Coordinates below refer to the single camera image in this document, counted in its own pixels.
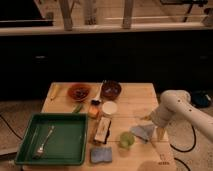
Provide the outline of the patterned gripper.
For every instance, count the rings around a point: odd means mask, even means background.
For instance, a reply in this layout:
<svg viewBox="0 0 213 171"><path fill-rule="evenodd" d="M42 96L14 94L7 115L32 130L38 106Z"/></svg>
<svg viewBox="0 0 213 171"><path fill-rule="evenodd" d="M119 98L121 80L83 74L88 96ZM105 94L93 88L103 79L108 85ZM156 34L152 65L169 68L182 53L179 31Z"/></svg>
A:
<svg viewBox="0 0 213 171"><path fill-rule="evenodd" d="M164 127L167 125L167 120L163 115L156 112L152 112L150 115L141 117L140 120L146 120L146 121L152 120L152 122L158 126L156 128L157 140L161 141L163 139L165 134Z"/></svg>

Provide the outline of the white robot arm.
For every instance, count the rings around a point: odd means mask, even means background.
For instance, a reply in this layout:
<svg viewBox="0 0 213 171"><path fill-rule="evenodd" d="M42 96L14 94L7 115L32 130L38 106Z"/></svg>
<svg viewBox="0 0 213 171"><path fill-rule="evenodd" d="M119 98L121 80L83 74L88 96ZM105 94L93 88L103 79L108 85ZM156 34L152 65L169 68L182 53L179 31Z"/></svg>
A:
<svg viewBox="0 0 213 171"><path fill-rule="evenodd" d="M213 142L213 117L191 105L190 93L186 90L166 90L160 95L159 105L142 120L157 126L157 138L162 140L165 127L175 114L182 115L209 141Z"/></svg>

